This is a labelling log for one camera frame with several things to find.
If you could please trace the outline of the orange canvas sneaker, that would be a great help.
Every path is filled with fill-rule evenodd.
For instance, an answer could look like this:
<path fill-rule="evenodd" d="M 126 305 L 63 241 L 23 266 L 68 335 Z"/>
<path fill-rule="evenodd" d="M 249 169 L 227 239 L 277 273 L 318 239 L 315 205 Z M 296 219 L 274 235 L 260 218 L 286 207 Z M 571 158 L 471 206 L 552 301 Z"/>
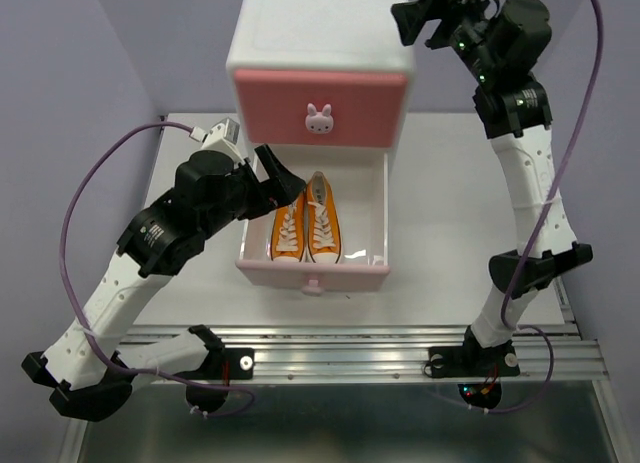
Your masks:
<path fill-rule="evenodd" d="M 304 195 L 276 210 L 270 241 L 272 261 L 300 262 L 304 257 Z"/>
<path fill-rule="evenodd" d="M 335 199 L 326 176 L 315 172 L 306 187 L 307 253 L 320 264 L 337 264 L 342 255 L 342 238 Z"/>

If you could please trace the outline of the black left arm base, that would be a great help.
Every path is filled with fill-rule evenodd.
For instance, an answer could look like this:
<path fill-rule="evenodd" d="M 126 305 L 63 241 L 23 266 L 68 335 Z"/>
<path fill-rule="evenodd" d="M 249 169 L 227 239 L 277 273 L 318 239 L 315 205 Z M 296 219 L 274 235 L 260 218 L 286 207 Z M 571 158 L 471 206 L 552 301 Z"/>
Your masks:
<path fill-rule="evenodd" d="M 204 325 L 189 327 L 176 340 L 187 344 L 190 361 L 168 373 L 171 381 L 178 379 L 185 385 L 185 400 L 192 414 L 204 419 L 236 416 L 253 406 L 256 396 L 252 390 L 231 385 L 232 380 L 253 378 L 253 348 L 228 348 Z"/>

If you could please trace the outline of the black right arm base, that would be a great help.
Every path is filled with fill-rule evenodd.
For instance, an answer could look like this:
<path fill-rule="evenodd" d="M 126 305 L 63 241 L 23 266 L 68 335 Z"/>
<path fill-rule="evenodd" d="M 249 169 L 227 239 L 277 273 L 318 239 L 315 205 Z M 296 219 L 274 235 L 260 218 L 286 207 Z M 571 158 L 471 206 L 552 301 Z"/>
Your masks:
<path fill-rule="evenodd" d="M 517 377 L 520 367 L 511 340 L 482 348 L 473 337 L 459 346 L 428 349 L 423 373 L 432 379 L 460 379 L 458 391 L 472 408 L 494 410 L 502 398 L 501 377 Z"/>

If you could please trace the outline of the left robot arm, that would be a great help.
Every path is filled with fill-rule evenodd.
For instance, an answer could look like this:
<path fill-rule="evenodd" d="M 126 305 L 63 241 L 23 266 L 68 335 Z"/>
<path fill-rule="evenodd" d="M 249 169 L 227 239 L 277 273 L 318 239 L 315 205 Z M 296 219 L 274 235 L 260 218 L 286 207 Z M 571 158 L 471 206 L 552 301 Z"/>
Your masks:
<path fill-rule="evenodd" d="M 181 163 L 173 186 L 138 213 L 117 242 L 105 275 L 65 333 L 21 367 L 36 384 L 51 388 L 49 401 L 68 418 L 102 421 L 138 389 L 160 379 L 185 385 L 190 409 L 219 413 L 233 378 L 249 379 L 250 348 L 227 350 L 205 325 L 125 351 L 119 344 L 153 297 L 201 254 L 208 239 L 238 220 L 251 220 L 293 203 L 305 188 L 271 149 L 256 154 L 267 178 L 248 160 L 234 161 L 201 149 Z"/>

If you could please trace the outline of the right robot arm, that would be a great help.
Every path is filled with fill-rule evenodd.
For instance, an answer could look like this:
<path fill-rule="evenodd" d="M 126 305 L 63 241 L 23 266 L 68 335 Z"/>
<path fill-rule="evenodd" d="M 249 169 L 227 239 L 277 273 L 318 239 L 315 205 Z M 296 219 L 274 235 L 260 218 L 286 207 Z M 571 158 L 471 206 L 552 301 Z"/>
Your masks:
<path fill-rule="evenodd" d="M 425 45 L 452 49 L 476 81 L 474 109 L 506 181 L 516 247 L 490 259 L 492 287 L 460 349 L 463 367 L 482 373 L 538 292 L 593 258 L 564 209 L 549 98 L 532 72 L 552 37 L 550 13 L 540 0 L 414 0 L 391 14 L 405 46 L 438 23 Z"/>

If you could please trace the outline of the aluminium table edge rail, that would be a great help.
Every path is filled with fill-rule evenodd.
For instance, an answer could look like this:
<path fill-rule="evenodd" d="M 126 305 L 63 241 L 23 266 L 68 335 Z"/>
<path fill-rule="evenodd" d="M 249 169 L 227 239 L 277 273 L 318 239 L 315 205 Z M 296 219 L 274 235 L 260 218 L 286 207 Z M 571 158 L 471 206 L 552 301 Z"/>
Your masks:
<path fill-rule="evenodd" d="M 470 113 L 415 113 L 399 153 L 374 170 L 363 151 L 281 148 L 295 172 L 324 169 L 337 194 L 348 260 L 322 296 L 259 285 L 243 263 L 266 259 L 268 220 L 234 224 L 143 313 L 125 346 L 168 341 L 193 323 L 251 347 L 257 399 L 238 416 L 188 412 L 157 382 L 113 417 L 73 423 L 65 462 L 613 462 L 598 345 L 583 339 L 560 285 L 528 311 L 551 337 L 517 337 L 521 375 L 503 382 L 503 416 L 466 410 L 452 380 L 423 371 L 428 349 L 461 341 L 488 289 L 487 261 L 514 224 L 499 164 Z"/>

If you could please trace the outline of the light pink drawer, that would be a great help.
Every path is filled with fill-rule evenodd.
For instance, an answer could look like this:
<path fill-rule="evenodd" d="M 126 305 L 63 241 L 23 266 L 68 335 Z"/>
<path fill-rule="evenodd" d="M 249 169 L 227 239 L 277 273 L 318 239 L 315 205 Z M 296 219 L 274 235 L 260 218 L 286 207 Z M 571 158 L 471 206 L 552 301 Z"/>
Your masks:
<path fill-rule="evenodd" d="M 341 230 L 340 260 L 273 261 L 272 215 L 244 226 L 237 268 L 254 285 L 299 290 L 373 292 L 390 272 L 388 250 L 387 153 L 382 150 L 275 145 L 278 159 L 304 181 L 314 173 L 327 177 L 333 190 Z"/>

